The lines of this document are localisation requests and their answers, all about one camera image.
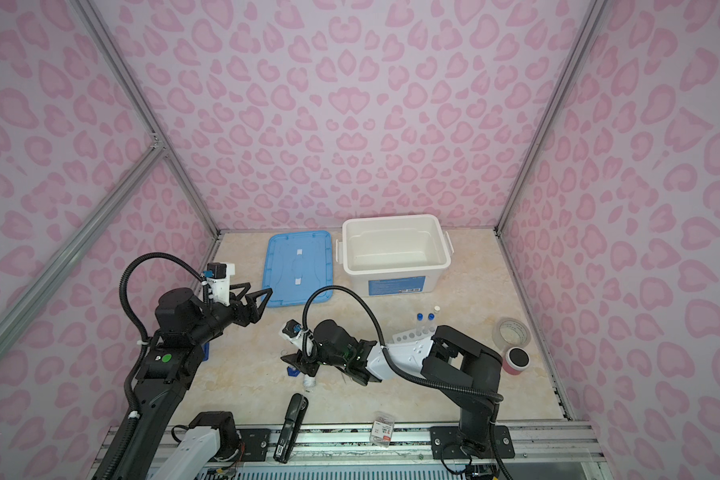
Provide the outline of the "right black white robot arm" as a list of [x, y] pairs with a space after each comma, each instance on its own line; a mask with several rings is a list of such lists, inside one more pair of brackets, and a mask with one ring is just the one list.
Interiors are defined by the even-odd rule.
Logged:
[[443, 393], [460, 409], [456, 438], [465, 453], [489, 458], [498, 452], [496, 418], [503, 398], [503, 361], [493, 349], [450, 327], [411, 330], [397, 343], [358, 340], [334, 320], [311, 331], [291, 319], [280, 336], [297, 348], [281, 358], [313, 379], [330, 366], [366, 386], [404, 373], [419, 386]]

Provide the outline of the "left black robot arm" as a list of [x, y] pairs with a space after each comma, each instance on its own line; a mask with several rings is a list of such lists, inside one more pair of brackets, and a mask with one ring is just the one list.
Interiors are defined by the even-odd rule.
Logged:
[[97, 468], [96, 479], [144, 479], [169, 420], [189, 390], [204, 358], [204, 345], [226, 327], [257, 323], [273, 294], [242, 291], [230, 303], [205, 304], [191, 289], [164, 293], [155, 310], [159, 329], [129, 381], [131, 411]]

